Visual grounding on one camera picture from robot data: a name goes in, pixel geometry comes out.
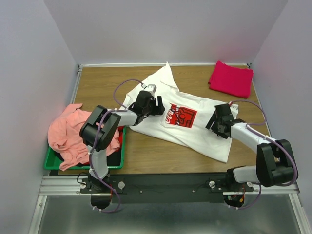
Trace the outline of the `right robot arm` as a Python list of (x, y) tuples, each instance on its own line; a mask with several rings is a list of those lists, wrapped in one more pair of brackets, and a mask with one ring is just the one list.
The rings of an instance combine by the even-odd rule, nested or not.
[(245, 121), (235, 119), (230, 103), (214, 107), (214, 113), (206, 129), (218, 137), (236, 139), (256, 154), (254, 166), (241, 166), (227, 170), (224, 185), (228, 190), (235, 191), (242, 183), (247, 182), (264, 187), (290, 186), (298, 179), (290, 142), (264, 135)]

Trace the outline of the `aluminium front frame rail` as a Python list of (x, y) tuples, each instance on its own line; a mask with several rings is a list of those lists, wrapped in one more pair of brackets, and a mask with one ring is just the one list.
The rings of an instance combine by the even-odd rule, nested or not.
[(41, 181), (40, 196), (110, 196), (110, 193), (82, 193), (74, 176), (44, 176)]

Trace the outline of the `white printed t-shirt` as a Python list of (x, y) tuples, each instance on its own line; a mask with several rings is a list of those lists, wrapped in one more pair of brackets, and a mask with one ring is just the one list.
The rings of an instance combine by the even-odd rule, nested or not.
[(215, 106), (222, 101), (194, 96), (179, 90), (169, 64), (149, 75), (143, 83), (156, 85), (155, 96), (161, 96), (164, 114), (149, 116), (131, 130), (173, 142), (207, 157), (226, 163), (231, 138), (218, 137), (206, 129)]

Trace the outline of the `green plastic bin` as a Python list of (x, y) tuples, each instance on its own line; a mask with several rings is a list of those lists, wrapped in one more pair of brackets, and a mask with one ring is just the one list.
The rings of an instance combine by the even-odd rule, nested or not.
[[(126, 128), (124, 126), (120, 126), (118, 127), (118, 130), (120, 148), (107, 157), (107, 166), (109, 169), (121, 169), (124, 163)], [(48, 147), (43, 168), (46, 170), (58, 170), (62, 162), (63, 158), (60, 153), (57, 153)]]

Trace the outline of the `red t-shirt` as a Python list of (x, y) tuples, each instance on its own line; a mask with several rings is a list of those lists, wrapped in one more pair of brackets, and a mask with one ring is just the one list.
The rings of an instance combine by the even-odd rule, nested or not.
[(106, 149), (107, 165), (110, 168), (121, 166), (121, 149), (123, 143), (123, 127), (115, 131), (110, 145)]

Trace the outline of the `aluminium table edge rail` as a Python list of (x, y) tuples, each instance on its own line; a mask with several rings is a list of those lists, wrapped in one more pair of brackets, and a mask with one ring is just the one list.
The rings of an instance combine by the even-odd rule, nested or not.
[(78, 86), (79, 86), (79, 82), (80, 82), (80, 78), (81, 78), (81, 74), (82, 74), (82, 70), (83, 70), (83, 66), (81, 64), (78, 64), (77, 75), (75, 78), (73, 91), (72, 91), (72, 94), (70, 96), (70, 102), (69, 102), (70, 104), (73, 104), (75, 102), (77, 91), (78, 91)]

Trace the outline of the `salmon pink t-shirt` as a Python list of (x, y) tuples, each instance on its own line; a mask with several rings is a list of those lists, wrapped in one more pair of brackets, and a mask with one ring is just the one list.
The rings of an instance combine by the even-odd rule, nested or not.
[(48, 129), (48, 144), (63, 159), (59, 166), (62, 171), (89, 163), (89, 151), (79, 132), (91, 113), (82, 110), (82, 106), (82, 103), (69, 104)]

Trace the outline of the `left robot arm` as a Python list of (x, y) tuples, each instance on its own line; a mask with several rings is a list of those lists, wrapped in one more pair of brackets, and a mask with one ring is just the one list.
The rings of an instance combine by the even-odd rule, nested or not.
[(162, 97), (155, 97), (151, 91), (139, 91), (136, 100), (128, 107), (109, 110), (98, 105), (90, 114), (79, 135), (87, 146), (89, 154), (89, 173), (91, 186), (98, 192), (108, 187), (105, 178), (109, 173), (107, 166), (108, 146), (119, 126), (137, 126), (149, 116), (161, 116), (165, 111)]

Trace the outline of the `folded magenta t-shirt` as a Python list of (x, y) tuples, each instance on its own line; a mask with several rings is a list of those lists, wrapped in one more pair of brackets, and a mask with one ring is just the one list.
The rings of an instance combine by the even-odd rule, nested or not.
[(253, 76), (254, 72), (251, 69), (240, 69), (218, 61), (208, 84), (212, 90), (239, 98), (248, 98)]

